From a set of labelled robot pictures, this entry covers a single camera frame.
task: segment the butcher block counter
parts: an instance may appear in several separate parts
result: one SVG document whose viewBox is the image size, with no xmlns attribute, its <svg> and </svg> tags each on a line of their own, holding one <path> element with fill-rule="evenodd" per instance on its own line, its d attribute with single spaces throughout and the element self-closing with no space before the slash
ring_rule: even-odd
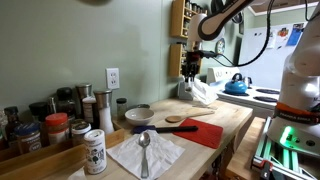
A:
<svg viewBox="0 0 320 180">
<path fill-rule="evenodd" d="M 172 141 L 174 144 L 185 149 L 183 154 L 175 163 L 158 179 L 200 179 L 203 173 L 211 166 L 211 163 L 221 154 L 224 148 L 230 144 L 240 128 L 251 117 L 252 109 L 222 102 L 214 101 L 209 108 L 199 107 L 197 101 L 183 101 L 178 99 L 166 99 L 151 104 L 150 109 L 155 112 L 152 121 L 149 123 L 156 127 L 179 126 L 178 123 L 168 123 L 165 117 L 169 115 L 186 115 L 198 112 L 215 111 L 214 114 L 194 117 L 192 119 L 210 123 L 223 127 L 222 139 L 218 149 L 212 149 L 198 143 L 189 141 L 172 133 L 162 133 L 161 137 Z M 133 126 L 127 122 L 115 123 L 121 127 L 116 131 L 118 135 L 106 138 L 107 147 L 120 143 L 132 136 Z M 38 152 L 29 153 L 31 155 L 21 155 L 7 161 L 0 162 L 0 167 L 6 167 L 10 164 L 18 164 L 18 160 L 24 161 L 23 165 L 16 165 L 15 169 L 8 168 L 6 172 L 0 173 L 0 179 L 67 179 L 75 171 L 85 165 L 84 145 L 79 145 L 68 150 L 57 152 L 56 154 L 42 155 L 41 160 L 33 160 L 31 155 L 35 156 Z M 90 175 L 86 172 L 87 179 L 137 179 L 108 155 L 107 168 L 100 174 Z"/>
</svg>

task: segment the wooden spoon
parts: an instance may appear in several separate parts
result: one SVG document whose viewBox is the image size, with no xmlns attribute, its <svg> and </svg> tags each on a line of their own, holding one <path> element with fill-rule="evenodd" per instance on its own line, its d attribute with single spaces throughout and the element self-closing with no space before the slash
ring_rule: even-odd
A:
<svg viewBox="0 0 320 180">
<path fill-rule="evenodd" d="M 214 114 L 214 111 L 188 114 L 185 116 L 168 116 L 168 117 L 166 117 L 166 121 L 171 122 L 171 123 L 175 123 L 175 122 L 182 121 L 188 117 L 203 116 L 203 115 L 208 115 L 208 114 Z"/>
</svg>

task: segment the metal spoon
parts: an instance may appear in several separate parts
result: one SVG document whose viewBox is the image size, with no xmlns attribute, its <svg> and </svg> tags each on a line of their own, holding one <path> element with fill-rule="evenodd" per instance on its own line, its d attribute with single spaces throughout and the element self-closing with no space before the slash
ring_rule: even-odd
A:
<svg viewBox="0 0 320 180">
<path fill-rule="evenodd" d="M 185 116 L 168 116 L 168 117 L 166 117 L 166 121 L 171 122 L 171 123 L 175 123 L 175 122 L 182 121 L 188 117 L 203 116 L 203 115 L 208 115 L 208 114 L 213 114 L 213 113 L 214 113 L 214 111 L 188 114 Z"/>
<path fill-rule="evenodd" d="M 146 158 L 146 148 L 150 144 L 150 136 L 147 132 L 140 135 L 139 145 L 143 148 L 143 157 L 141 162 L 141 178 L 149 177 L 148 161 Z"/>
</svg>

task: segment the electrical outlet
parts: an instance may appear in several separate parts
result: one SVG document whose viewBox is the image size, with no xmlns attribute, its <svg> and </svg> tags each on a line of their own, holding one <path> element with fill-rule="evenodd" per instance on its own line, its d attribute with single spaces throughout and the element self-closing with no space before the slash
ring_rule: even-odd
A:
<svg viewBox="0 0 320 180">
<path fill-rule="evenodd" d="M 106 68 L 107 88 L 119 89 L 119 68 Z"/>
</svg>

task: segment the white container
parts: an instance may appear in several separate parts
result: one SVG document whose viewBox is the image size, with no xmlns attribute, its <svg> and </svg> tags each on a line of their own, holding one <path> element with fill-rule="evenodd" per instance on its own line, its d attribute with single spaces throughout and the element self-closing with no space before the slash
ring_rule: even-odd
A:
<svg viewBox="0 0 320 180">
<path fill-rule="evenodd" d="M 86 146 L 86 167 L 88 173 L 99 174 L 107 167 L 105 133 L 101 129 L 89 131 L 84 135 Z"/>
</svg>

